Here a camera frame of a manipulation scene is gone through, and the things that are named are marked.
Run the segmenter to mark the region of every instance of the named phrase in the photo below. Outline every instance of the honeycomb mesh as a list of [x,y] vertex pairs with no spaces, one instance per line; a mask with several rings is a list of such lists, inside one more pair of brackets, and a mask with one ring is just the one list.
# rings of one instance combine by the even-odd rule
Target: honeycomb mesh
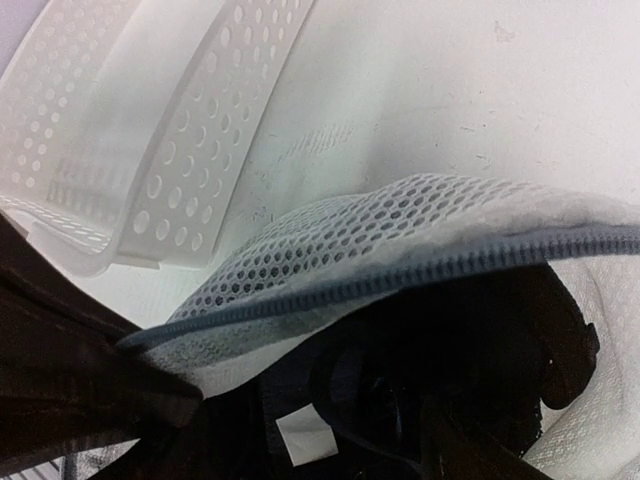
[[543,187],[504,180],[415,175],[366,195],[332,198],[269,225],[235,252],[169,319],[205,315],[311,270],[369,255],[398,237]]

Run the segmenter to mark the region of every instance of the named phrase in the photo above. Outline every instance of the zipper teeth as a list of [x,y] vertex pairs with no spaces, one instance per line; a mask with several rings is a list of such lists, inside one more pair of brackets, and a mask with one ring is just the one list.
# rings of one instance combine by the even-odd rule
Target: zipper teeth
[[118,343],[120,348],[168,341],[178,334],[222,327],[259,318],[308,311],[371,295],[391,293],[468,275],[585,256],[640,253],[640,228],[580,227],[569,231],[538,232],[496,238],[468,245],[437,259],[415,261],[356,279],[326,282],[291,297],[268,299],[241,308],[160,325],[134,333]]

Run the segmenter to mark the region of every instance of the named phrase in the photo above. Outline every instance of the brown fabric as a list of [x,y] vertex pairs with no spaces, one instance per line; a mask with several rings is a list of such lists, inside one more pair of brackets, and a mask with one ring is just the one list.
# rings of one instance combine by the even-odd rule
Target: brown fabric
[[0,216],[0,477],[187,425],[201,392],[124,356],[138,330],[75,288]]

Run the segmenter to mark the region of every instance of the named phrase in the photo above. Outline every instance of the blue zipper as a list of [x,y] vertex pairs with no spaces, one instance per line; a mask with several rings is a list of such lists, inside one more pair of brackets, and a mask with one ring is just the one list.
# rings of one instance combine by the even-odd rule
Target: blue zipper
[[206,315],[136,332],[118,342],[117,347],[149,350],[187,333],[309,311],[470,275],[566,258],[639,253],[640,227],[609,225],[493,237],[445,249],[439,254],[414,251],[387,268],[371,267],[370,271],[357,272],[339,281],[319,282],[294,294],[249,305],[230,304]]

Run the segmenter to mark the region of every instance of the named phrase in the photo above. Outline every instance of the zipper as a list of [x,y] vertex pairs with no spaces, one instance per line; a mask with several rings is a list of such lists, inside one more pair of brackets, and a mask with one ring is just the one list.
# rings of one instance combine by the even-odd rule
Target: zipper
[[439,254],[414,251],[407,255],[410,257],[407,260],[388,267],[376,266],[371,272],[323,281],[281,298],[268,298],[249,305],[230,304],[217,312],[136,332],[118,342],[117,347],[148,350],[200,330],[309,311],[368,296],[384,296],[406,288],[552,260],[639,253],[640,227],[609,225],[498,236],[445,249]]

